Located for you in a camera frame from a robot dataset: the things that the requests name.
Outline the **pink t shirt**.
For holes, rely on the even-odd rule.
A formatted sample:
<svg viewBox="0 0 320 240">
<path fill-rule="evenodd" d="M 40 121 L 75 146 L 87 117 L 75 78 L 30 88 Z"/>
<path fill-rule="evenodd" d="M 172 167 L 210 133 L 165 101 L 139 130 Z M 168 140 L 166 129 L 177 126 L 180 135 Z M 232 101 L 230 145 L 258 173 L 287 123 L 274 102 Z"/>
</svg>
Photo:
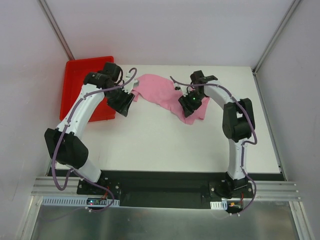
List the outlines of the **pink t shirt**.
<svg viewBox="0 0 320 240">
<path fill-rule="evenodd" d="M 134 101 L 142 97 L 146 101 L 156 104 L 172 114 L 187 125 L 192 125 L 196 120 L 204 120 L 210 99 L 204 98 L 202 105 L 188 117 L 184 116 L 179 98 L 183 95 L 180 90 L 175 90 L 174 83 L 164 77 L 155 74 L 143 74 L 137 78 L 139 84 L 132 90 Z"/>
</svg>

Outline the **left aluminium corner post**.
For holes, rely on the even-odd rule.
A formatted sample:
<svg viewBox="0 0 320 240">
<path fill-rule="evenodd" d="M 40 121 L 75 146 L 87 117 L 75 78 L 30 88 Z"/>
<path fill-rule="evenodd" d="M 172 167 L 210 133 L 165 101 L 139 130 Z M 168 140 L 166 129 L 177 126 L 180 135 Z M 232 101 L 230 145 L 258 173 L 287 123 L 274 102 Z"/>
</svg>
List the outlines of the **left aluminium corner post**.
<svg viewBox="0 0 320 240">
<path fill-rule="evenodd" d="M 65 52 L 67 58 L 69 61 L 75 60 L 75 57 L 71 51 L 71 48 L 69 47 L 66 38 L 64 37 L 63 32 L 61 31 L 61 28 L 56 21 L 56 18 L 53 15 L 53 12 L 50 9 L 50 6 L 46 0 L 37 0 L 43 14 L 45 15 L 51 29 L 53 30 L 55 36 L 57 37 L 63 51 Z"/>
</svg>

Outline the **red plastic bin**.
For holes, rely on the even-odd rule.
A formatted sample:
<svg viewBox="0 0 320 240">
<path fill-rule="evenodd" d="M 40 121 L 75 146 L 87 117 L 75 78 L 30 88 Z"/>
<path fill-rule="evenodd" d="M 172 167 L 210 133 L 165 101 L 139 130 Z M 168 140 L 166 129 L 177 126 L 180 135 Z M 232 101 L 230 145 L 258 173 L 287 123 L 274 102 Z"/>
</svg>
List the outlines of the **red plastic bin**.
<svg viewBox="0 0 320 240">
<path fill-rule="evenodd" d="M 93 57 L 85 59 L 69 60 L 65 65 L 62 98 L 59 119 L 62 121 L 71 110 L 80 94 L 85 76 L 90 72 L 103 69 L 106 62 L 114 62 L 113 56 Z M 116 111 L 107 105 L 104 99 L 96 107 L 90 122 L 107 121 L 116 117 Z"/>
</svg>

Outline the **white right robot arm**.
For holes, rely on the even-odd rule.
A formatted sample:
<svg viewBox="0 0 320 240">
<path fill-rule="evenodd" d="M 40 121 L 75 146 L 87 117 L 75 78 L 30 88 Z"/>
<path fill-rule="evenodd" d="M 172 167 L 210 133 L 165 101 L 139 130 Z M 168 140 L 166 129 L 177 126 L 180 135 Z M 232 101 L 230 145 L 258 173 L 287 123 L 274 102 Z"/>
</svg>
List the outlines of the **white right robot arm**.
<svg viewBox="0 0 320 240">
<path fill-rule="evenodd" d="M 231 199 L 241 194 L 249 184 L 246 176 L 246 147 L 256 145 L 255 118 L 253 104 L 249 98 L 236 98 L 222 86 L 214 75 L 205 76 L 201 70 L 190 75 L 191 82 L 178 99 L 185 118 L 190 117 L 207 97 L 214 100 L 223 110 L 222 131 L 228 139 L 229 164 L 225 180 L 214 187 L 221 198 Z"/>
</svg>

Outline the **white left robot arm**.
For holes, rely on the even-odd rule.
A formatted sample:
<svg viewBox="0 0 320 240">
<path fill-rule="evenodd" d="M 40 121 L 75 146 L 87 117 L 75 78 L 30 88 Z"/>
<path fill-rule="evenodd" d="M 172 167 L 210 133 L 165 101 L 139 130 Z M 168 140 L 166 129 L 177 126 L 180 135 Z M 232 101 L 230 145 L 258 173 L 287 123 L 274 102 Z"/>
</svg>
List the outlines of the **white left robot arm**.
<svg viewBox="0 0 320 240">
<path fill-rule="evenodd" d="M 139 84 L 137 72 L 133 67 L 123 75 L 122 68 L 112 62 L 106 62 L 100 71 L 89 72 L 66 117 L 56 128 L 45 131 L 44 138 L 51 158 L 51 174 L 58 190 L 63 191 L 67 186 L 59 185 L 56 164 L 68 167 L 68 173 L 74 173 L 88 182 L 88 188 L 94 194 L 99 195 L 105 191 L 105 177 L 102 170 L 89 159 L 89 150 L 82 142 L 82 136 L 87 123 L 103 100 L 117 113 L 127 117 L 135 98 L 133 88 Z"/>
</svg>

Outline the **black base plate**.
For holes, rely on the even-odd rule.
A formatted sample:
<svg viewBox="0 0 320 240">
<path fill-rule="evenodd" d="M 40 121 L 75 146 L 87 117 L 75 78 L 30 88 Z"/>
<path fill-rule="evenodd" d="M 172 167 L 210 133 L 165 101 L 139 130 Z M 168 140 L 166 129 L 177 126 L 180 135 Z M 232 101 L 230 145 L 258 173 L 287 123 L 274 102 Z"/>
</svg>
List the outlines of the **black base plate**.
<svg viewBox="0 0 320 240">
<path fill-rule="evenodd" d="M 104 170 L 96 185 L 79 181 L 76 193 L 102 197 L 106 190 L 122 207 L 209 209 L 211 202 L 242 204 L 254 196 L 247 178 L 232 182 L 222 172 Z"/>
</svg>

